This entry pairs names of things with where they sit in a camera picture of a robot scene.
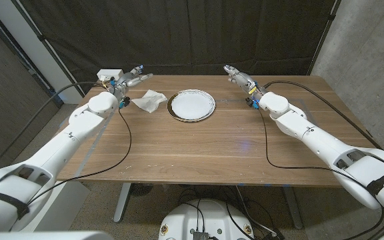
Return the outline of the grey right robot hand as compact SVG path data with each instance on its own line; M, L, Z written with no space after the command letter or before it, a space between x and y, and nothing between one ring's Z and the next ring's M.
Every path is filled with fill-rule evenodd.
M225 65L223 69L229 76L228 81L237 84L250 97L260 100L262 96L267 93L266 89L259 87L255 80L248 74L240 72L230 65Z

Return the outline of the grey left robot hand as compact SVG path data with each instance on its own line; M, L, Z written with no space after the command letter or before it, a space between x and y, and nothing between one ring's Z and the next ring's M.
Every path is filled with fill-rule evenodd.
M130 72L124 73L118 80L110 80L109 92L116 97L118 102L124 101L130 88L153 77L152 73L141 75L142 72L143 66L140 65Z

